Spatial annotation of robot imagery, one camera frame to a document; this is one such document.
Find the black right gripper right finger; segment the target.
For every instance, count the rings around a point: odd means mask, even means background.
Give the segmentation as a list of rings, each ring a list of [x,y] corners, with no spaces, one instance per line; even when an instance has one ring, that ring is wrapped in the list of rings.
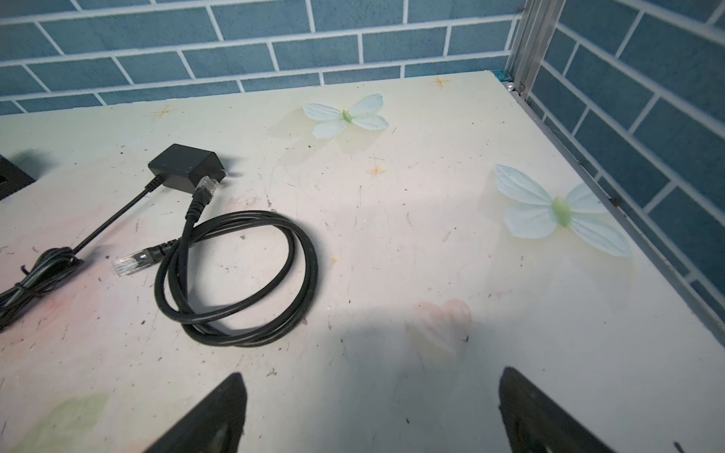
[[[513,452],[613,452],[513,367],[504,368],[498,395]]]

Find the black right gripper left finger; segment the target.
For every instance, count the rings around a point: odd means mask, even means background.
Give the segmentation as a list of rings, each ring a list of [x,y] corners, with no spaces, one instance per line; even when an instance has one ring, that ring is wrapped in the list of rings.
[[[247,388],[242,374],[235,372],[145,452],[237,452],[246,413]]]

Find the black ribbed network switch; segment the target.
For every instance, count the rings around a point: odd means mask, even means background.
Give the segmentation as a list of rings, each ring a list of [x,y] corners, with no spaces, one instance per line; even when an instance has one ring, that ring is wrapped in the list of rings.
[[[30,186],[35,179],[5,157],[0,157],[0,199]]]

